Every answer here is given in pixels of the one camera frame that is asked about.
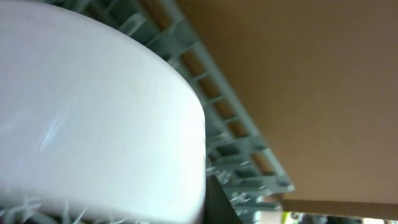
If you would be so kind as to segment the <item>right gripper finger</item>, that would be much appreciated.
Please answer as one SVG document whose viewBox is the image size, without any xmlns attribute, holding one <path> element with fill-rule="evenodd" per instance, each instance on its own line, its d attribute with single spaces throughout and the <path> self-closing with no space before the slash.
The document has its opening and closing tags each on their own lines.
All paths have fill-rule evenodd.
<svg viewBox="0 0 398 224">
<path fill-rule="evenodd" d="M 204 224 L 243 224 L 215 175 L 206 178 Z"/>
</svg>

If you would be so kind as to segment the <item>grey dishwasher rack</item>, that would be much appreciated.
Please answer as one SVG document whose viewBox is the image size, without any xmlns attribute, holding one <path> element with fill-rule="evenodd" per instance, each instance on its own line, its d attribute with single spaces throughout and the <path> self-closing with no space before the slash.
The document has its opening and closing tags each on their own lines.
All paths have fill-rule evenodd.
<svg viewBox="0 0 398 224">
<path fill-rule="evenodd" d="M 281 212 L 263 197 L 294 185 L 175 1 L 34 1 L 98 21 L 137 41 L 190 85 L 205 115 L 205 184 L 215 175 L 243 223 Z"/>
</svg>

